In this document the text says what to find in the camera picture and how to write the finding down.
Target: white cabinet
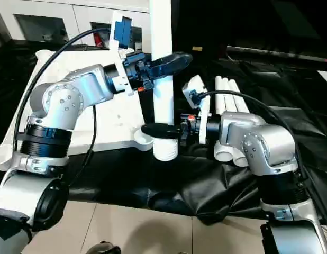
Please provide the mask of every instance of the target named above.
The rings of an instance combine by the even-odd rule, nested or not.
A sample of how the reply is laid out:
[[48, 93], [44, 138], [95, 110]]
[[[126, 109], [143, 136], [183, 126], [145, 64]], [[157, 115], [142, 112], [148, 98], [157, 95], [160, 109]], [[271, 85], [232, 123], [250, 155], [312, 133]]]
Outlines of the white cabinet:
[[[75, 17], [78, 23], [79, 31], [84, 32], [99, 26], [107, 26], [112, 22], [112, 15], [115, 10], [109, 8], [96, 8], [88, 6], [74, 5]], [[120, 11], [122, 15], [132, 19], [132, 34], [136, 41], [139, 41], [139, 36], [142, 44], [142, 51], [145, 53], [151, 52], [150, 41], [150, 18], [149, 13]], [[94, 36], [88, 35], [82, 39], [83, 43], [94, 46]]]
[[136, 12], [149, 12], [149, 0], [32, 0], [32, 1], [102, 7], [102, 8], [110, 8], [115, 10], [126, 10], [126, 11], [136, 11]]
[[[14, 40], [71, 39], [79, 33], [73, 7], [68, 4], [0, 0], [0, 14]], [[61, 31], [52, 34], [55, 29]]]

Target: white pvc pipe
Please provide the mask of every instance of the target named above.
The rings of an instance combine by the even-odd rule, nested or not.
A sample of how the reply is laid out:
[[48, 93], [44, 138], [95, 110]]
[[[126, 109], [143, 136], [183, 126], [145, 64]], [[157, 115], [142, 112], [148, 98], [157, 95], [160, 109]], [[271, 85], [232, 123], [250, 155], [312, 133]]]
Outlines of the white pvc pipe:
[[[215, 77], [215, 90], [224, 90], [223, 79], [220, 76]], [[223, 94], [215, 96], [215, 113], [222, 115], [226, 111], [225, 97]], [[233, 148], [220, 144], [217, 140], [214, 145], [214, 158], [218, 161], [227, 162], [233, 159]]]
[[[215, 90], [221, 90], [222, 78], [220, 76], [215, 77]], [[222, 115], [226, 111], [225, 97], [223, 94], [215, 95], [215, 113], [217, 115]]]
[[[150, 0], [149, 12], [152, 60], [156, 60], [172, 54], [170, 0]], [[172, 76], [155, 81], [153, 102], [155, 122], [174, 125]], [[178, 141], [155, 138], [153, 141], [153, 154], [158, 160], [173, 160], [178, 155]]]
[[[240, 92], [237, 82], [235, 82], [234, 79], [229, 80], [228, 84], [231, 91], [238, 92], [238, 93]], [[235, 105], [237, 106], [238, 112], [249, 113], [248, 107], [242, 97], [238, 97], [234, 95], [234, 102]]]

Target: white plastic pipe fitting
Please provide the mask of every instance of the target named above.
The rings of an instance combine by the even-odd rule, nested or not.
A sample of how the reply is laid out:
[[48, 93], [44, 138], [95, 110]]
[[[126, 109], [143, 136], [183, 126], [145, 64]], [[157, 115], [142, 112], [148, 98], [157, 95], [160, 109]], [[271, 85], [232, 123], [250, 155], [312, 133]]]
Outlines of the white plastic pipe fitting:
[[[152, 61], [172, 54], [170, 0], [150, 0]], [[154, 82], [154, 118], [156, 123], [174, 125], [173, 77]], [[178, 155], [178, 141], [158, 139], [153, 141], [153, 154], [161, 161], [173, 160]]]

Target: white tube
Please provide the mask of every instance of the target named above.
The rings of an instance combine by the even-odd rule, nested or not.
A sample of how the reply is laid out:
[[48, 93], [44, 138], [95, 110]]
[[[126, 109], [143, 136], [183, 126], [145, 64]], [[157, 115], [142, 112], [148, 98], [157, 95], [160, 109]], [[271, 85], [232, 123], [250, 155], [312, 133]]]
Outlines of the white tube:
[[[152, 60], [172, 54], [170, 0], [149, 1]], [[155, 81], [153, 89], [156, 123], [174, 124], [173, 77]], [[153, 154], [158, 160], [173, 160], [178, 155], [178, 141], [154, 139]]]
[[[222, 79], [222, 89], [223, 90], [230, 90], [228, 79], [223, 78]], [[237, 112], [237, 107], [235, 105], [234, 97], [231, 94], [225, 94], [225, 104], [226, 104], [226, 111], [229, 112]]]
[[[220, 76], [215, 77], [215, 90], [221, 90], [222, 78]], [[215, 113], [222, 115], [226, 111], [225, 97], [223, 94], [215, 95]]]
[[[229, 80], [229, 88], [231, 91], [238, 92], [238, 93], [240, 92], [238, 85], [234, 79]], [[234, 95], [234, 102], [235, 105], [237, 106], [238, 112], [249, 113], [248, 107], [242, 97], [238, 97]]]
[[[223, 90], [222, 78], [215, 77], [215, 90]], [[217, 94], [215, 97], [215, 112], [217, 115], [222, 115], [226, 111], [225, 97], [223, 94]], [[233, 159], [233, 148], [224, 146], [217, 140], [214, 145], [214, 158], [221, 162], [227, 162]]]
[[233, 147], [233, 163], [238, 167], [248, 166], [246, 156], [240, 150], [234, 147]]

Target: tile floor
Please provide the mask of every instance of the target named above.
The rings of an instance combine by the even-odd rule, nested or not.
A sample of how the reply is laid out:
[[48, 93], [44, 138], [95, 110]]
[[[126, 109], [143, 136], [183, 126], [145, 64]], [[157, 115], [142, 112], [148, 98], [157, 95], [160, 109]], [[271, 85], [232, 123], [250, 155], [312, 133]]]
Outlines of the tile floor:
[[263, 223], [227, 217], [204, 226], [182, 215], [69, 202], [60, 223], [37, 234], [22, 254], [86, 254], [104, 240], [120, 246], [123, 254], [262, 254]]

